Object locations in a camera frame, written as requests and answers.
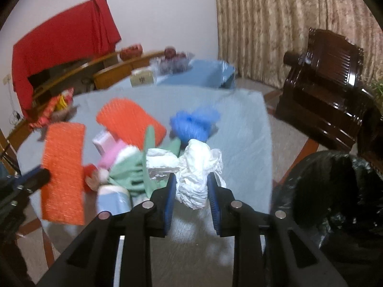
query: blue plastic bag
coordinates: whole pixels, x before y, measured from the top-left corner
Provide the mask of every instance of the blue plastic bag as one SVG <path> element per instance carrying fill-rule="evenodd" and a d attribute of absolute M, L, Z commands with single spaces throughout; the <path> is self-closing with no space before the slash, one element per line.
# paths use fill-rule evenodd
<path fill-rule="evenodd" d="M 186 111 L 177 112 L 170 118 L 170 125 L 183 144 L 187 144 L 190 139 L 206 142 L 212 127 L 220 120 L 220 117 L 219 112 L 214 108 L 204 107 L 198 108 L 191 114 Z"/>

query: wall socket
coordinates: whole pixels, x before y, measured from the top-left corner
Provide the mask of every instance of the wall socket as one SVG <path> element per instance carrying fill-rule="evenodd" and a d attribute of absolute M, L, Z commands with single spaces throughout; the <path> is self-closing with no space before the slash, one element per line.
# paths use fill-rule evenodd
<path fill-rule="evenodd" d="M 11 75 L 10 74 L 7 74 L 4 78 L 3 78 L 3 84 L 4 85 L 7 85 L 8 82 L 11 81 Z"/>

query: curtain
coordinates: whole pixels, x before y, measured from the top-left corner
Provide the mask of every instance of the curtain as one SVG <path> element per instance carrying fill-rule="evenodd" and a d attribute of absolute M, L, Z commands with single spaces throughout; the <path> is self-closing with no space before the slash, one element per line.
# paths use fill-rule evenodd
<path fill-rule="evenodd" d="M 282 88 L 288 50 L 303 53 L 309 28 L 364 49 L 362 81 L 382 79 L 383 33 L 363 0 L 217 0 L 219 57 L 243 77 Z"/>

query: floor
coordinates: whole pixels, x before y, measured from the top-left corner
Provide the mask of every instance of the floor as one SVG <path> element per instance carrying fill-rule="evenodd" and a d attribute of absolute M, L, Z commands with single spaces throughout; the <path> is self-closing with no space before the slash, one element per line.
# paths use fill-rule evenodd
<path fill-rule="evenodd" d="M 264 95 L 273 140 L 274 186 L 283 183 L 292 167 L 305 156 L 326 150 L 294 127 L 274 117 L 275 107 L 282 93 L 280 90 L 244 78 L 238 78 L 236 84 L 238 88 L 260 91 Z M 30 205 L 25 214 L 27 219 L 20 227 L 17 244 L 26 260 L 29 275 L 34 282 L 38 282 L 60 254 L 51 245 Z"/>

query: black trash bag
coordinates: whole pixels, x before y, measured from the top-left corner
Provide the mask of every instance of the black trash bag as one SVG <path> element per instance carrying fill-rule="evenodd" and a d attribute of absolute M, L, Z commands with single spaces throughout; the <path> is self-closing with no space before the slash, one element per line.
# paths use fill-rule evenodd
<path fill-rule="evenodd" d="M 383 180 L 362 158 L 311 154 L 273 196 L 350 287 L 383 286 Z"/>

